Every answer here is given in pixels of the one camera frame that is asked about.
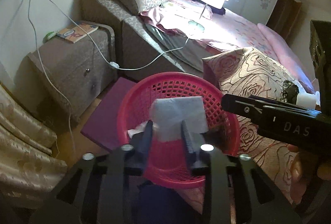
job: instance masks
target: basket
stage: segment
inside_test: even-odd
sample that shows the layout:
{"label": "basket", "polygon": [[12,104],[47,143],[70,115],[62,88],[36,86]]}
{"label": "basket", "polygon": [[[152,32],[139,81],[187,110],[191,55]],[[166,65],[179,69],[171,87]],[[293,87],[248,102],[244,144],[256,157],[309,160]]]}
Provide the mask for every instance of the basket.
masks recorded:
{"label": "basket", "polygon": [[[235,156],[240,131],[237,116],[221,107],[222,93],[209,82],[194,75],[166,72],[152,75],[137,83],[125,96],[118,113],[117,130],[121,144],[128,144],[127,130],[135,129],[149,119],[155,99],[202,96],[209,128],[224,126],[225,154]],[[204,185],[205,178],[192,177],[187,170],[182,140],[159,142],[153,139],[144,177],[153,183],[173,189],[192,189]]]}

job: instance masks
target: orange book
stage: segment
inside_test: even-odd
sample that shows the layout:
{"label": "orange book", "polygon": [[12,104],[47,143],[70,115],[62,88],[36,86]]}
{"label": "orange book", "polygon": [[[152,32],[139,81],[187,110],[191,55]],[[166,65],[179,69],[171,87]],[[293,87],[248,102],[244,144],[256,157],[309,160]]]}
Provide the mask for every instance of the orange book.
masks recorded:
{"label": "orange book", "polygon": [[[95,30],[98,29],[98,26],[88,25],[84,23],[79,24],[79,26],[83,28],[85,32],[88,34],[93,33]],[[62,29],[56,35],[74,44],[77,41],[87,36],[85,32],[82,29],[80,29],[78,26],[74,25],[73,27],[70,26],[68,28]]]}

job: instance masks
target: gold curtain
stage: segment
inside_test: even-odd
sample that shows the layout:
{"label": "gold curtain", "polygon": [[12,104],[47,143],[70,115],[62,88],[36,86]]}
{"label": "gold curtain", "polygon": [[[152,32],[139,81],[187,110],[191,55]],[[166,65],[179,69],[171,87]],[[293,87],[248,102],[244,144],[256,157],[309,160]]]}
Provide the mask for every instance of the gold curtain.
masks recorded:
{"label": "gold curtain", "polygon": [[13,206],[37,208],[64,177],[66,163],[51,157],[56,139],[0,85],[0,191]]}

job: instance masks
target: human hand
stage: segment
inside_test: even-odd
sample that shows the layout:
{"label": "human hand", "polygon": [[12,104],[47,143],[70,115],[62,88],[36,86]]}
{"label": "human hand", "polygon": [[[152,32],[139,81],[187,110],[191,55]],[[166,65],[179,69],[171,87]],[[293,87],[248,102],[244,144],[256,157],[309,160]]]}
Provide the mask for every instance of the human hand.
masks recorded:
{"label": "human hand", "polygon": [[[316,172],[318,156],[300,151],[296,146],[288,145],[291,152],[298,152],[291,165],[290,195],[294,203],[299,204],[306,192],[307,186]],[[331,180],[331,161],[321,164],[317,169],[317,176],[323,180]]]}

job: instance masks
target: black device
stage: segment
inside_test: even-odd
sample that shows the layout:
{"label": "black device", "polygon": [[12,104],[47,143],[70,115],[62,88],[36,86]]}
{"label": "black device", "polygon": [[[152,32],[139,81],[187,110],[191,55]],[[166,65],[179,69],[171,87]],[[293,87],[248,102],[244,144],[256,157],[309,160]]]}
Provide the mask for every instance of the black device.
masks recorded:
{"label": "black device", "polygon": [[[109,155],[85,154],[29,223],[132,223],[128,178],[141,176],[146,168],[152,127],[149,121],[143,133]],[[234,189],[238,224],[302,223],[282,192],[249,156],[227,156],[217,148],[203,150],[203,136],[188,132],[185,122],[182,140],[191,174],[206,176],[203,223],[231,223],[229,186]]]}

